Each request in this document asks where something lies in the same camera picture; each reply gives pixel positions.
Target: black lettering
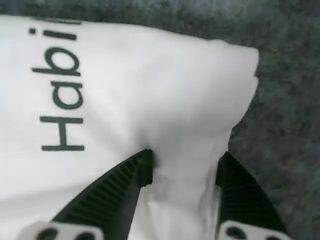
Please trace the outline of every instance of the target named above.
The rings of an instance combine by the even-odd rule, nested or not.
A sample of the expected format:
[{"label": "black lettering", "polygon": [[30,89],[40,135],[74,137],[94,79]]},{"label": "black lettering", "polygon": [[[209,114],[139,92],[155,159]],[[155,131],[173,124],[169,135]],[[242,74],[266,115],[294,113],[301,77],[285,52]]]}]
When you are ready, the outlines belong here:
[{"label": "black lettering", "polygon": [[37,29],[35,29],[34,27],[30,27],[29,28],[29,34],[31,34],[31,35],[37,34]]},{"label": "black lettering", "polygon": [[[70,69],[64,69],[56,66],[52,61],[52,56],[55,53],[67,54],[70,58],[73,59],[73,67]],[[45,51],[44,58],[46,63],[51,68],[32,68],[32,72],[41,73],[41,74],[56,74],[56,75],[78,76],[78,77],[80,76],[80,72],[77,72],[77,69],[79,67],[79,60],[76,57],[76,55],[74,55],[72,52],[61,47],[51,47]]]},{"label": "black lettering", "polygon": [[67,40],[74,40],[74,41],[77,39],[77,36],[74,34],[59,32],[59,31],[44,30],[43,35],[51,38],[67,39]]},{"label": "black lettering", "polygon": [[[53,93],[52,93],[52,98],[54,103],[62,109],[66,110],[73,110],[73,109],[78,109],[82,106],[84,99],[82,97],[82,94],[80,92],[80,88],[82,88],[82,84],[80,83],[74,83],[74,82],[60,82],[60,81],[52,81],[51,85],[54,87]],[[76,93],[78,94],[78,101],[74,104],[66,104],[61,101],[59,98],[59,88],[73,88]]]},{"label": "black lettering", "polygon": [[59,19],[59,18],[44,18],[44,17],[33,17],[32,19],[47,23],[55,24],[69,24],[69,25],[80,25],[82,21],[80,20],[70,20],[70,19]]},{"label": "black lettering", "polygon": [[42,123],[57,123],[59,125],[60,145],[57,146],[42,146],[42,151],[84,151],[83,145],[67,145],[66,124],[83,124],[83,118],[70,117],[54,117],[41,116]]}]

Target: gray carpet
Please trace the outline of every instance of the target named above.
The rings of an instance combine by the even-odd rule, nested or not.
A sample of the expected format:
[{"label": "gray carpet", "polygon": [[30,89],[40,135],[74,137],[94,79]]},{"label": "gray carpet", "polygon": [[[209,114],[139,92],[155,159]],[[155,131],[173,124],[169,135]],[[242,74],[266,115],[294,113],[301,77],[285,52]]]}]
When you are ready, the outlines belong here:
[{"label": "gray carpet", "polygon": [[27,2],[38,5],[0,11],[139,24],[258,48],[259,88],[230,152],[256,177],[294,239],[320,240],[319,0]]}]

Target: white pillow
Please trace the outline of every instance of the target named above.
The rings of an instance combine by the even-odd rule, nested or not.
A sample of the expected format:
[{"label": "white pillow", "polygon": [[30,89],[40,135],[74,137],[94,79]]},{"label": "white pillow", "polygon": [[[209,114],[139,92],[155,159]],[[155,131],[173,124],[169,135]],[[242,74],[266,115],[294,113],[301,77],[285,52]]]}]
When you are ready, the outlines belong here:
[{"label": "white pillow", "polygon": [[217,162],[257,88],[255,48],[4,15],[0,32],[1,240],[144,148],[158,162],[129,240],[213,239]]}]

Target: white fabric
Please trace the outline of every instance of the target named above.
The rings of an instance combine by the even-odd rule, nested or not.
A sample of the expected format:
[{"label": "white fabric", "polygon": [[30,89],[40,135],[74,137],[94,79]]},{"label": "white fabric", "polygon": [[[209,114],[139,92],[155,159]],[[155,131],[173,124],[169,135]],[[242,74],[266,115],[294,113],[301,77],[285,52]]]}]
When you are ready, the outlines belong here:
[{"label": "white fabric", "polygon": [[[43,30],[76,35],[44,36]],[[214,180],[232,127],[255,94],[259,54],[254,48],[126,24],[63,24],[0,16],[0,239],[50,220],[89,183],[144,148],[154,150],[154,182],[142,190],[129,240],[213,239]],[[50,69],[44,54],[63,48],[80,76]],[[61,69],[74,66],[61,52]],[[83,104],[62,109],[51,81],[82,84]],[[79,94],[61,87],[58,98]],[[66,124],[40,117],[81,118]]]}]

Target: mounting hole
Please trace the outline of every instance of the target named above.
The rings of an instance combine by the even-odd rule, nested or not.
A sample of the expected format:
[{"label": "mounting hole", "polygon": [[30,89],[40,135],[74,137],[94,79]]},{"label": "mounting hole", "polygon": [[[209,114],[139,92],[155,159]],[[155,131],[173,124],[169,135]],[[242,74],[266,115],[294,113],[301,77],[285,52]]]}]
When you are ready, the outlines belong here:
[{"label": "mounting hole", "polygon": [[42,230],[36,240],[55,240],[58,235],[58,231],[55,228],[47,228]]},{"label": "mounting hole", "polygon": [[281,240],[281,239],[276,236],[268,236],[265,240]]},{"label": "mounting hole", "polygon": [[90,232],[79,234],[74,240],[95,240],[95,235]]},{"label": "mounting hole", "polygon": [[226,229],[226,234],[233,239],[246,240],[247,236],[244,231],[236,226],[231,226]]}]

